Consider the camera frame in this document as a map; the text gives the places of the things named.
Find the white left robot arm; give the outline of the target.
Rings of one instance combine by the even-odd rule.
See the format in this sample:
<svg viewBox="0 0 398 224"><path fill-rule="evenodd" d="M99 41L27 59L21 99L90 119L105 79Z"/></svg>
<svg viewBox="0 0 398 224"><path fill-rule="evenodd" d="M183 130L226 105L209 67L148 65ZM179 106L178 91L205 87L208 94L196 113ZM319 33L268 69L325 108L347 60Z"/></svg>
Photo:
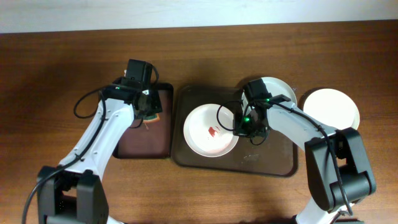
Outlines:
<svg viewBox="0 0 398 224"><path fill-rule="evenodd" d="M102 180L109 159L135 119L161 112L155 88L117 84L95 90L99 102L90 125L57 167L44 166L32 195L39 223L117 223L109 214Z"/></svg>

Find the pink plate with red stain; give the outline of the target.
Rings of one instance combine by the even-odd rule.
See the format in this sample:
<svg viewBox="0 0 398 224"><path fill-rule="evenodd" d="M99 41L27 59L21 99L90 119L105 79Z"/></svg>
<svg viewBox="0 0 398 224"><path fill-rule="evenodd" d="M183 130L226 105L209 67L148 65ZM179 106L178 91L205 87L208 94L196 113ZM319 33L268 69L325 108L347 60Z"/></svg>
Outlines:
<svg viewBox="0 0 398 224"><path fill-rule="evenodd" d="M192 110L183 125L185 141L192 151L204 157L221 157L238 143L231 131L233 113L221 105L205 104Z"/></svg>

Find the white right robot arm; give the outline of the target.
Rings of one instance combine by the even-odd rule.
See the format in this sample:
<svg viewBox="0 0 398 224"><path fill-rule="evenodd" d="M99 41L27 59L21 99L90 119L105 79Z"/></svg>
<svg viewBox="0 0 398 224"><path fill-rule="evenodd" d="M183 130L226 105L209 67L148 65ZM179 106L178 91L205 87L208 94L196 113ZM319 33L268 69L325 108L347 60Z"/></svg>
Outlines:
<svg viewBox="0 0 398 224"><path fill-rule="evenodd" d="M334 223L376 191L376 180L359 132L337 129L305 114L287 96L242 96L234 133L257 137L277 131L305 152L311 199L294 223Z"/></svg>

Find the pale green stained plate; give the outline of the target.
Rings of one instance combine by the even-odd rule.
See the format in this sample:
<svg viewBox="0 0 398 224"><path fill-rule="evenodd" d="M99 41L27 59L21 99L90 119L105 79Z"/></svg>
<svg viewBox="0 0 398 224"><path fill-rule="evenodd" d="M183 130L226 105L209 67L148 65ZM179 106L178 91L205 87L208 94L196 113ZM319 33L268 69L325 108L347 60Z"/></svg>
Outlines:
<svg viewBox="0 0 398 224"><path fill-rule="evenodd" d="M286 107L292 108L297 106L297 97L293 89L286 84L286 82L272 77L262 77L268 91L272 94L272 97L266 100L254 100L248 102L244 93L241 95L241 105L242 109L249 109L250 106L261 106L265 107L267 110L278 104L282 104Z"/></svg>

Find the cream plate with red stain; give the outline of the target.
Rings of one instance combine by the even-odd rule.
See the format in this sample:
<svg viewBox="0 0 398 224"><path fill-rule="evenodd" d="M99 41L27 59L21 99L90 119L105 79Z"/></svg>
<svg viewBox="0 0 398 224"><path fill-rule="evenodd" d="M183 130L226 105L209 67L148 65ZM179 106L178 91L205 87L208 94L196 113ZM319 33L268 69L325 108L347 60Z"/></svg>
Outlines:
<svg viewBox="0 0 398 224"><path fill-rule="evenodd" d="M306 114L328 126L337 129L359 128L359 109L342 91L332 88L312 91L305 97L302 108Z"/></svg>

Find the green and orange sponge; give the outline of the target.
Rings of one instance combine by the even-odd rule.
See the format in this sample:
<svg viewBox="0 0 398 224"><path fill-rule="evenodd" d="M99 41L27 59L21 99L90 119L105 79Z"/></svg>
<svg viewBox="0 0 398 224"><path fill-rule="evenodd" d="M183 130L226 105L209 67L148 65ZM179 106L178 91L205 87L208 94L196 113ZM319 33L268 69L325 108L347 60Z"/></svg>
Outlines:
<svg viewBox="0 0 398 224"><path fill-rule="evenodd" d="M160 120L160 116L158 113L150 115L150 116L146 116L143 120L143 123L156 123Z"/></svg>

